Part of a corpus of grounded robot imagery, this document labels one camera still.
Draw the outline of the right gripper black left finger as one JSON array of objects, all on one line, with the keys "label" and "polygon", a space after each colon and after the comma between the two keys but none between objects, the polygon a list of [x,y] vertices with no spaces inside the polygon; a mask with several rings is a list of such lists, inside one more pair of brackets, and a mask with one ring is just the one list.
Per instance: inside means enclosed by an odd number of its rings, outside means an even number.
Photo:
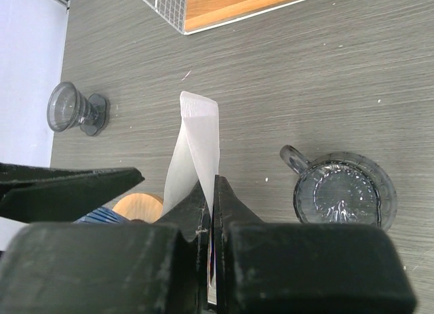
[{"label": "right gripper black left finger", "polygon": [[153,224],[30,224],[1,257],[1,312],[201,313],[209,231],[200,185]]}]

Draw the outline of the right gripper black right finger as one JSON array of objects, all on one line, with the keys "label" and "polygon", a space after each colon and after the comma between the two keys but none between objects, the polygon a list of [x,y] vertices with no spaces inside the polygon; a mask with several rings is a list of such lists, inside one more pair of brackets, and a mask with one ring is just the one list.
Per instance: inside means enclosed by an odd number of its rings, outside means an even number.
[{"label": "right gripper black right finger", "polygon": [[389,236],[365,224],[267,223],[228,180],[214,186],[219,313],[412,313],[417,305]]}]

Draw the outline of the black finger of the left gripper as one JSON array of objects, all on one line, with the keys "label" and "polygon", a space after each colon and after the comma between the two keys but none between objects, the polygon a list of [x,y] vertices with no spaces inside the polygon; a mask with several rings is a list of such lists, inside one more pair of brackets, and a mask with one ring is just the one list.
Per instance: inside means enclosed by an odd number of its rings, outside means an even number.
[{"label": "black finger of the left gripper", "polygon": [[1,216],[73,222],[144,181],[136,168],[66,170],[1,164]]}]

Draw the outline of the blue plastic dripper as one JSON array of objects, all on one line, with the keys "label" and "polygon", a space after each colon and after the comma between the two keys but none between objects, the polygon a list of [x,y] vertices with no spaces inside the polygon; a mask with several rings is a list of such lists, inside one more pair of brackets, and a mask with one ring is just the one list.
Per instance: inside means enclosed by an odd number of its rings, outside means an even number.
[{"label": "blue plastic dripper", "polygon": [[80,217],[74,223],[87,223],[87,224],[101,224],[101,223],[123,223],[129,222],[126,217],[116,213],[115,211],[106,207],[99,207],[92,212]]}]

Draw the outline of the smoky grey plastic dripper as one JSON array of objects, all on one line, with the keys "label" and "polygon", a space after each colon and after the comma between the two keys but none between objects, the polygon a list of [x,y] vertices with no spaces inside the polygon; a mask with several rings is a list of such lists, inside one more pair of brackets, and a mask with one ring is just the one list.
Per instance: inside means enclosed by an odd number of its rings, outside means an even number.
[{"label": "smoky grey plastic dripper", "polygon": [[47,123],[54,132],[79,127],[87,136],[97,136],[109,124],[110,102],[100,94],[85,97],[69,81],[59,83],[47,105]]}]

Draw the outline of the white paper coffee filter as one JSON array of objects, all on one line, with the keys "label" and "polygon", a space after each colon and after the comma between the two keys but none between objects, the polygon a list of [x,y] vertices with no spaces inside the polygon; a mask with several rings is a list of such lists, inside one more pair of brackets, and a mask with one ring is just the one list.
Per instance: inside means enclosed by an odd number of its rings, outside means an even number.
[{"label": "white paper coffee filter", "polygon": [[197,206],[213,214],[214,185],[220,161],[219,109],[216,101],[183,91],[180,131],[165,179],[162,217],[173,214],[195,187],[204,197]]}]

